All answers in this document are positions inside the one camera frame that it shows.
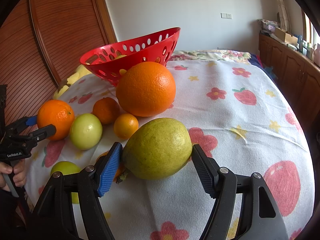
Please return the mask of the person's left hand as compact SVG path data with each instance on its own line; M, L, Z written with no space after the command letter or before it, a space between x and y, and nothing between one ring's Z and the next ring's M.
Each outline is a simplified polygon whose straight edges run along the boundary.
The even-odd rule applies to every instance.
M25 169L25 159L19 160L18 163L15 164L14 167L10 165L0 162L0 173L1 173L1 181L0 188L1 190L10 191L7 182L5 181L3 175L14 173L13 181L17 187L23 187L26 184L26 169Z

